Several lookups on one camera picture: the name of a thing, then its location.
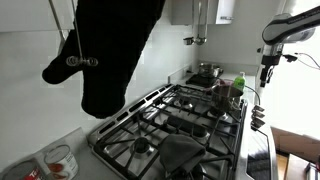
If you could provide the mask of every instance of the bottle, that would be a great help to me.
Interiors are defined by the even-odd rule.
[[[245,73],[240,72],[240,76],[236,77],[236,79],[233,82],[233,87],[243,91],[245,83],[246,83],[246,79],[244,76],[245,76]]]

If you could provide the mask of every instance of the black oven mitt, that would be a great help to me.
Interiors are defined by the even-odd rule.
[[[191,137],[170,134],[160,144],[160,163],[168,173],[179,170],[188,174],[205,152],[205,148]]]
[[[79,0],[76,17],[84,57],[98,66],[70,67],[66,59],[79,57],[76,33],[71,30],[61,51],[43,71],[43,79],[59,84],[83,71],[82,108],[106,118],[125,104],[125,93],[146,41],[160,19],[165,0]]]

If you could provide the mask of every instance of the cooking pot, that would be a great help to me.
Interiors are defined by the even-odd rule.
[[[201,63],[198,74],[202,77],[218,77],[223,70],[216,64]]]
[[[212,87],[212,104],[223,112],[240,110],[243,92],[230,85],[215,85]]]

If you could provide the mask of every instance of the black cloth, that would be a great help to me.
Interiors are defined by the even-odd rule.
[[[170,134],[160,144],[160,163],[169,173],[178,170],[187,174],[199,164],[205,152],[191,137]]]
[[[98,59],[96,67],[70,67],[79,57],[76,32],[71,30],[61,53],[43,71],[43,79],[59,84],[83,72],[82,108],[97,118],[118,112],[145,43],[160,19],[165,0],[79,0],[76,18],[84,57]]]

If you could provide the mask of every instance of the stove burner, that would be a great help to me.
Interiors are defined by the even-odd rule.
[[[181,98],[179,98],[179,100],[174,102],[174,105],[176,105],[178,107],[182,106],[186,109],[192,109],[192,107],[193,107],[193,105],[191,103],[191,99],[186,96],[182,96]]]
[[[209,117],[220,118],[220,120],[226,120],[228,118],[227,113],[212,107],[207,114]]]
[[[131,153],[136,150],[134,157],[138,159],[148,158],[154,151],[154,148],[150,146],[148,139],[140,137],[135,140],[131,146]]]
[[[206,173],[206,171],[200,164],[198,164],[192,169],[191,173],[177,173],[172,176],[171,180],[206,180],[207,178],[201,173]]]

